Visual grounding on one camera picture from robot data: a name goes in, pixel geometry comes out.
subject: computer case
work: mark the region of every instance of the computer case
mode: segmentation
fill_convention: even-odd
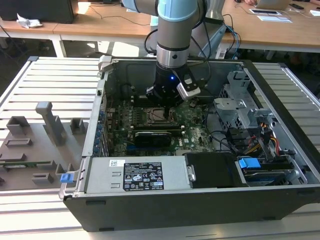
[[[42,22],[72,24],[78,14],[78,0],[0,0],[3,20],[16,20],[17,14]]]

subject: person's arm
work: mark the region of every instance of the person's arm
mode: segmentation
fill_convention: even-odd
[[[244,0],[244,2],[248,5],[255,5],[257,3],[256,0]]]
[[[320,6],[320,0],[310,0],[310,3],[317,4]]]

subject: sunlight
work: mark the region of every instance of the sunlight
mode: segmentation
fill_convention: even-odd
[[[90,2],[82,1],[78,2],[78,14],[86,14],[89,9]]]
[[[92,49],[95,48],[95,44],[94,44],[94,43],[87,43],[87,45],[88,45],[90,48],[92,48]]]
[[[112,56],[115,57],[138,57],[139,47],[124,42],[116,41],[113,46]]]

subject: barcode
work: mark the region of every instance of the barcode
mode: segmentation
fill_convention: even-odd
[[[119,160],[115,160],[115,159],[112,159],[110,160],[110,164],[109,164],[109,167],[123,167],[125,165],[125,162],[126,160],[124,159],[119,159]]]

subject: motherboard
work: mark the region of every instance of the motherboard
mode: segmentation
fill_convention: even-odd
[[[164,117],[162,107],[136,107],[127,100],[109,111],[107,135],[111,157],[182,156],[214,151],[205,126],[206,104],[186,101],[170,109],[168,118]]]

